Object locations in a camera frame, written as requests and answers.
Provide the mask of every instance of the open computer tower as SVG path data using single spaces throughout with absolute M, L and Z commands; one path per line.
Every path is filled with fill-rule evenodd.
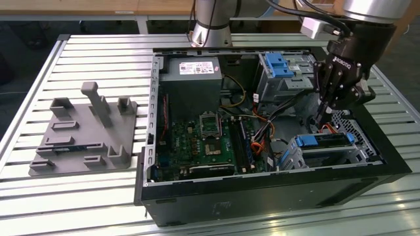
M 364 106 L 316 126 L 324 58 L 319 47 L 155 50 L 135 205 L 157 226 L 340 205 L 411 173 Z

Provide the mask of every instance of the slotted aluminum table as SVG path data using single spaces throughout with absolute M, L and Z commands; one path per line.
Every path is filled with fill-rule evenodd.
M 325 46 L 300 34 L 236 34 L 235 46 Z M 87 103 L 84 81 L 115 102 L 137 102 L 133 152 L 145 139 L 152 48 L 188 47 L 185 35 L 73 35 L 55 44 L 0 143 L 0 235 L 375 235 L 419 233 L 420 116 L 377 68 L 367 104 L 413 174 L 372 189 L 343 206 L 159 228 L 132 205 L 136 157 L 123 171 L 67 177 L 31 177 L 55 97 Z

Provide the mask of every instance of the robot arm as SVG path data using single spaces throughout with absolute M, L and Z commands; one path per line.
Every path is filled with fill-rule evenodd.
M 307 13 L 301 32 L 311 38 L 327 32 L 339 36 L 328 43 L 328 56 L 315 63 L 316 92 L 320 94 L 316 121 L 331 121 L 333 110 L 351 109 L 371 101 L 376 94 L 367 85 L 373 64 L 392 39 L 399 20 L 411 0 L 345 0 L 345 18 L 332 18 L 280 7 L 272 0 L 197 0 L 197 24 L 193 47 L 232 46 L 229 18 L 259 17 L 272 6 L 279 11 L 301 16 Z
M 351 109 L 375 99 L 367 79 L 392 39 L 393 22 L 403 17 L 409 3 L 411 0 L 345 1 L 344 14 L 351 18 L 345 24 L 352 34 L 328 42 L 327 59 L 315 65 L 319 125 L 331 121 L 333 110 Z M 304 20 L 303 31 L 313 25 L 311 21 Z

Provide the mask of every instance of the green motherboard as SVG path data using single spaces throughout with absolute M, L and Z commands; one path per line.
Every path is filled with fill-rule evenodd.
M 235 150 L 236 152 L 239 150 L 239 144 L 232 138 L 231 129 L 233 129 L 232 124 L 239 122 L 243 127 L 240 129 L 240 137 L 245 135 L 244 139 L 248 143 L 245 146 L 249 148 L 249 140 L 255 131 L 253 122 L 248 118 L 239 121 L 209 116 L 191 121 L 173 122 L 169 143 L 161 143 L 164 148 L 160 148 L 160 150 L 164 151 L 159 151 L 157 153 L 157 181 L 185 179 L 188 178 L 189 171 L 195 168 L 200 168 L 195 169 L 196 172 L 200 171 L 200 177 L 211 177 L 211 175 L 208 176 L 208 172 L 213 171 L 207 170 L 213 170 L 216 167 L 225 168 L 227 173 L 232 175 L 261 171 L 263 164 L 255 164 L 252 160 L 251 165 L 248 163 L 251 160 L 239 159 L 239 156 L 235 155 Z M 245 168 L 241 168 L 245 164 L 251 166 L 248 171 Z

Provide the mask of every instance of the blue drive bay latch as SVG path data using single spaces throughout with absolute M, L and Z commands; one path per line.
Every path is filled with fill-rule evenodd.
M 289 70 L 288 62 L 280 53 L 267 53 L 265 61 L 275 78 L 291 78 L 295 76 L 295 73 Z

